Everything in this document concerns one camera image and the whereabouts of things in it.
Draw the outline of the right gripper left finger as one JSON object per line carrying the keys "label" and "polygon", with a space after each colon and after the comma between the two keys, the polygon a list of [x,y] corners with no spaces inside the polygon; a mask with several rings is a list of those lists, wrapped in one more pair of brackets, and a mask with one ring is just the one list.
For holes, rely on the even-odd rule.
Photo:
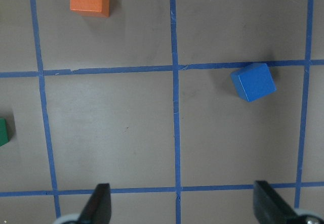
{"label": "right gripper left finger", "polygon": [[111,220],[110,184],[98,184],[76,223],[109,224]]}

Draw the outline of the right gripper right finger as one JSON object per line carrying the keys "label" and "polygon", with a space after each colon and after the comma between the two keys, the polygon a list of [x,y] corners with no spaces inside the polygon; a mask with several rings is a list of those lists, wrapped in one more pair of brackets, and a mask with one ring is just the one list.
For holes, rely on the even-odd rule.
{"label": "right gripper right finger", "polygon": [[267,181],[254,182],[253,212],[262,224],[305,223]]}

